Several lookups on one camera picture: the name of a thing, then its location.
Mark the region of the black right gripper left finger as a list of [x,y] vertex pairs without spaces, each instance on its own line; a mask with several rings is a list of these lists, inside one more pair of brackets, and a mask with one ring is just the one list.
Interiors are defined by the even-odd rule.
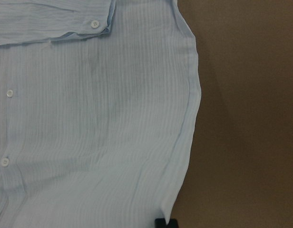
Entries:
[[166,221],[164,218],[155,219],[155,228],[166,228]]

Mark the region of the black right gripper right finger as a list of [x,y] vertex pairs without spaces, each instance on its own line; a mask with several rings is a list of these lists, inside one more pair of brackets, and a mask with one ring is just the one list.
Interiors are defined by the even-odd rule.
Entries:
[[175,218],[171,218],[167,225],[167,228],[178,228],[178,221]]

